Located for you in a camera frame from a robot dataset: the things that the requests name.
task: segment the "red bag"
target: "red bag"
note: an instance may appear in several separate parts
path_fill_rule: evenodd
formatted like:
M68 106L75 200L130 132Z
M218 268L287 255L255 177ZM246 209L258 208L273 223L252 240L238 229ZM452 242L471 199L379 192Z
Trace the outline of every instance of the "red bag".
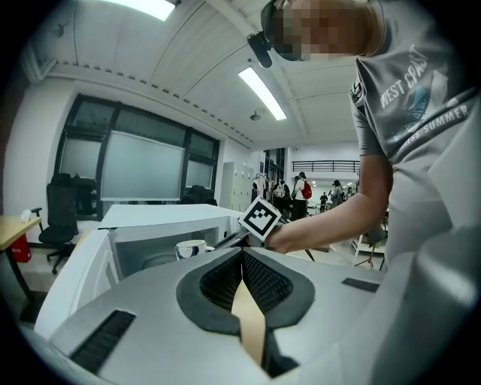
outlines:
M310 185L307 180L304 181L304 188L301 190L304 199L310 199L313 196L313 191L310 189Z

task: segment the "gray t-shirt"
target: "gray t-shirt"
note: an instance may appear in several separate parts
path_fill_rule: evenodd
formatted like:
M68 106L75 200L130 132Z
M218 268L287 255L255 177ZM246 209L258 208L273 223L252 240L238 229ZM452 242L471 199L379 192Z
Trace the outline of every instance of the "gray t-shirt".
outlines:
M381 0L373 6L383 40L375 55L357 57L349 96L361 155L385 154L393 167L389 261L451 228L428 170L464 124L479 122L479 94L420 5Z

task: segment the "white mug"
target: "white mug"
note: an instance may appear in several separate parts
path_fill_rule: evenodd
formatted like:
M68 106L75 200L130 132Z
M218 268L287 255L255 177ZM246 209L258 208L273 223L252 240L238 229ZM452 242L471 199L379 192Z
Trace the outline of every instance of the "white mug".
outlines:
M178 261L212 250L213 247L207 246L204 239L192 239L191 241L179 242L175 245L175 255Z

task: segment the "black chair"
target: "black chair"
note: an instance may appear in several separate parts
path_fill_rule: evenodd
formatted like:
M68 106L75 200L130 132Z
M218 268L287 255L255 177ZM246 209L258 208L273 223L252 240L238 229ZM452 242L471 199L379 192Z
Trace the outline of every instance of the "black chair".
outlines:
M52 182L47 186L48 204L48 226L42 230L38 240L43 244L48 244L57 251L47 255L50 257L58 256L53 265L52 273L57 274L57 266L63 258L70 256L74 245L72 238L78 234L77 218L75 213L75 188L71 185L70 175L59 174L52 178ZM32 213L39 217L41 208L35 208Z

